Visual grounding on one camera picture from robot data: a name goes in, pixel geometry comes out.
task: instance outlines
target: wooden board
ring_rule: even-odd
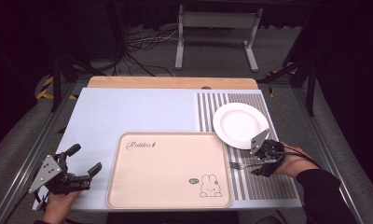
[[[221,77],[92,77],[89,88],[258,90],[252,78]]]

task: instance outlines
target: fork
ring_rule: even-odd
[[[244,164],[244,163],[241,163],[241,162],[230,162],[230,168],[233,168],[233,169],[236,169],[236,170],[242,170],[244,169],[245,167],[248,167],[248,166],[255,166],[255,165],[263,165],[264,162],[263,161],[257,161],[257,162],[254,162],[254,163],[251,163],[251,164]]]

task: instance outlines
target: human arm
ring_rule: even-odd
[[[35,223],[63,224],[70,212],[73,201],[81,191],[74,191],[68,194],[52,194],[48,196],[48,204],[44,216]]]
[[[286,152],[299,152],[309,156],[302,149],[283,143]],[[285,155],[283,164],[275,174],[285,174],[296,179],[304,190],[307,213],[321,224],[357,223],[340,191],[340,181],[312,162],[298,156]]]

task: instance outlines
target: human hand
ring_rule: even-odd
[[[284,145],[285,152],[298,152],[311,158],[309,154],[304,152],[299,147],[290,147],[284,142],[282,142],[282,144]],[[311,161],[308,161],[299,156],[284,155],[283,164],[279,168],[277,168],[274,174],[284,174],[292,178],[297,178],[297,175],[300,172],[305,171],[305,170],[311,170],[311,169],[319,169],[319,168],[315,164],[313,164]]]
[[[48,204],[42,221],[50,224],[64,223],[70,212],[73,201],[82,191],[73,191],[68,194],[52,194],[48,196]]]

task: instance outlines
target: table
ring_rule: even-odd
[[[103,164],[91,189],[82,192],[73,209],[118,211],[110,209],[105,198],[123,133],[213,132],[210,122],[204,121],[211,120],[219,106],[233,102],[259,109],[269,122],[270,137],[277,139],[262,92],[251,78],[93,77],[81,92],[57,149],[59,153],[81,145],[67,159],[69,172],[76,175],[84,175],[98,161]],[[230,160],[242,161],[249,151],[227,147],[227,154]],[[266,178],[229,170],[229,176],[232,202],[227,210],[301,206],[294,181],[285,175]]]

